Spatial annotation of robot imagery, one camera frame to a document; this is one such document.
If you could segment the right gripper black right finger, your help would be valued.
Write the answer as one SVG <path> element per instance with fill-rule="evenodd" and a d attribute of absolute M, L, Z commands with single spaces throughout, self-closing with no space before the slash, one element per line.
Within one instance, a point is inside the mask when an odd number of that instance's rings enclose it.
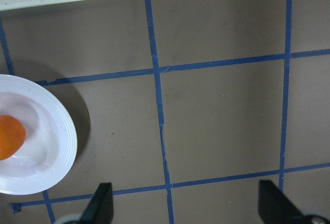
<path fill-rule="evenodd" d="M 258 214 L 263 223 L 301 223 L 304 215 L 271 181 L 258 183 Z"/>

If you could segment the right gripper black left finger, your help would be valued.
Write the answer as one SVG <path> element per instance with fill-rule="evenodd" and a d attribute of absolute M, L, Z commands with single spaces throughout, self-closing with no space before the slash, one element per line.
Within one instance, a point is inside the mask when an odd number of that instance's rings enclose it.
<path fill-rule="evenodd" d="M 112 223 L 113 192 L 112 184 L 100 183 L 86 209 L 80 217 L 80 223 Z"/>

